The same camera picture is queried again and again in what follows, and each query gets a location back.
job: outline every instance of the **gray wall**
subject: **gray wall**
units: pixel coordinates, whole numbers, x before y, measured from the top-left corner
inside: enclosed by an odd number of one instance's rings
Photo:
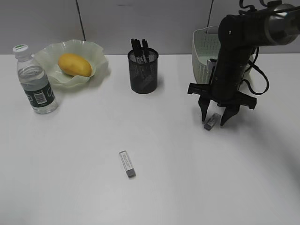
[[[127,53],[131,38],[148,39],[160,54],[191,53],[192,33],[207,26],[211,1],[78,0],[87,41],[103,46],[106,54]],[[251,2],[259,5],[259,0],[245,0]],[[238,10],[239,0],[214,0],[210,25]],[[0,29],[0,54],[11,54],[18,44],[35,53],[51,43],[83,39],[75,0],[3,0]],[[262,52],[300,53],[300,38]]]
[[[294,6],[300,5],[299,0],[283,0],[283,3],[290,3]],[[263,7],[260,5],[259,0],[244,0],[244,5],[255,5],[258,9]],[[214,0],[211,17],[210,17],[210,26],[219,25],[221,20],[228,14],[238,15],[239,0]],[[211,33],[218,33],[217,29],[211,29]],[[300,53],[300,37],[298,37],[294,42],[285,46],[268,46],[262,47],[260,49],[261,53]]]
[[[0,54],[27,44],[33,53],[49,44],[82,39],[75,0],[1,0]]]
[[[87,40],[105,53],[126,54],[130,39],[159,53],[191,53],[193,31],[206,27],[210,0],[79,0]]]

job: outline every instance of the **yellow fruit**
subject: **yellow fruit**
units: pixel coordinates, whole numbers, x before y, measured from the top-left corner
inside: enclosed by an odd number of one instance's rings
[[[72,76],[90,76],[92,73],[90,63],[76,54],[66,53],[61,55],[58,66],[63,72]]]

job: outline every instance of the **plastic bottle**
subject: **plastic bottle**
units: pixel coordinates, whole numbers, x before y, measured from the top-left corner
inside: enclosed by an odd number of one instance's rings
[[[19,81],[31,103],[33,110],[39,114],[53,112],[58,104],[51,89],[46,72],[31,56],[27,45],[13,48],[18,59],[17,72]]]

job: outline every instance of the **pen holder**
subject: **pen holder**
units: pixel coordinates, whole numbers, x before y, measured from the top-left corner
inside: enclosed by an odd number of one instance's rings
[[[134,51],[128,53],[131,89],[139,94],[153,92],[158,85],[158,53],[147,48],[149,57],[135,57]]]

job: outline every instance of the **eraser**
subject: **eraser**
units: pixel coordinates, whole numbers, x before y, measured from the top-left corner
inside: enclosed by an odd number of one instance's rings
[[[122,151],[119,153],[120,157],[121,157],[121,160],[122,160],[122,163],[123,163],[123,166],[124,166],[124,169],[126,171],[126,174],[128,177],[134,177],[135,176],[135,170],[132,166],[132,163],[129,159],[129,155],[127,154],[126,151]]]
[[[214,127],[214,125],[220,120],[220,118],[221,115],[214,113],[204,125],[204,129],[211,130]]]

